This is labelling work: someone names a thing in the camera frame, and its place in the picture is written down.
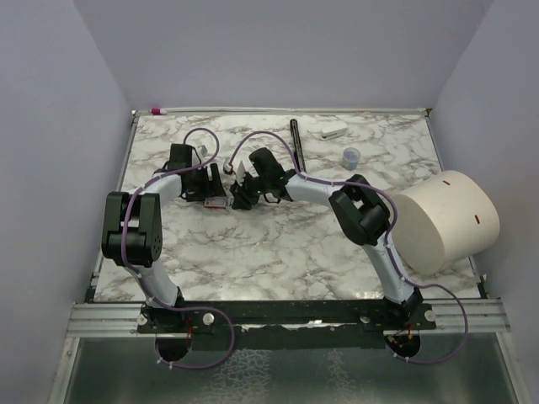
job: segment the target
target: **white wall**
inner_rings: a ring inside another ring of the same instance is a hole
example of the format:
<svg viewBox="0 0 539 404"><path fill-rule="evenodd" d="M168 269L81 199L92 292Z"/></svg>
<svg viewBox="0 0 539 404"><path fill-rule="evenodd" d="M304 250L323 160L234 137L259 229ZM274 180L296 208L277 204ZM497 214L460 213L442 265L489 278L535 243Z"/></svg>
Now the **white wall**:
<svg viewBox="0 0 539 404"><path fill-rule="evenodd" d="M432 107L491 0L76 0L137 109Z"/></svg>
<svg viewBox="0 0 539 404"><path fill-rule="evenodd" d="M539 402L539 3L497 0L432 114L448 168L474 178L499 212L499 240L477 256L502 296Z"/></svg>
<svg viewBox="0 0 539 404"><path fill-rule="evenodd" d="M69 0L0 12L0 402L46 402L130 108Z"/></svg>

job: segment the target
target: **black pen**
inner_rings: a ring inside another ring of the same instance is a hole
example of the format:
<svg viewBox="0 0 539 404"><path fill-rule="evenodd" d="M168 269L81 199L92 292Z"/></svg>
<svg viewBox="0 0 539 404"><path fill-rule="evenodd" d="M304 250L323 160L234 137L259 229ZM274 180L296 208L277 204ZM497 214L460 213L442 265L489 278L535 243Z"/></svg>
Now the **black pen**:
<svg viewBox="0 0 539 404"><path fill-rule="evenodd" d="M306 173L307 170L305 168L305 159L303 158L302 141L300 140L300 131L297 127L297 120L290 120L290 132L292 133L292 140L294 141L294 159L300 170Z"/></svg>

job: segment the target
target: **white cylinder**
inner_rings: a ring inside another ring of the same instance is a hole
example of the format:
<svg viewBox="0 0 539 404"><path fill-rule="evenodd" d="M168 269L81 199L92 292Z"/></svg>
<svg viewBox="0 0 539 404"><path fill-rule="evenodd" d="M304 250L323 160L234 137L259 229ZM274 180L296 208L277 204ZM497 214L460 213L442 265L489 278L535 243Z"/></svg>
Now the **white cylinder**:
<svg viewBox="0 0 539 404"><path fill-rule="evenodd" d="M421 274L434 274L479 253L498 238L499 218L493 203L457 171L435 175L393 200L398 209L395 247Z"/></svg>

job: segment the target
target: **small white box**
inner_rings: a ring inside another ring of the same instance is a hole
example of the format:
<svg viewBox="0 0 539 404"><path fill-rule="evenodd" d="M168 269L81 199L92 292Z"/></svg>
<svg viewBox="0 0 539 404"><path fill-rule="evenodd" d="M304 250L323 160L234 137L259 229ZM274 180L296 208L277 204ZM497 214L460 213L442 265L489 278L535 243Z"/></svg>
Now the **small white box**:
<svg viewBox="0 0 539 404"><path fill-rule="evenodd" d="M344 122L330 122L324 125L320 134L320 139L328 141L344 135L348 131L348 125Z"/></svg>

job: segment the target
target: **clear plastic cup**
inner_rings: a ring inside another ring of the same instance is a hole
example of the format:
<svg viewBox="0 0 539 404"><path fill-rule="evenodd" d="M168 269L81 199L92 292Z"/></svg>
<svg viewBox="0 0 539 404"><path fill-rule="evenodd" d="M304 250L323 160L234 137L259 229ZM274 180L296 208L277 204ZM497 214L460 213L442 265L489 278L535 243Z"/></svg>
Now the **clear plastic cup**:
<svg viewBox="0 0 539 404"><path fill-rule="evenodd" d="M343 162L341 165L348 171L353 171L357 168L360 162L360 151L355 147L347 147L343 152Z"/></svg>

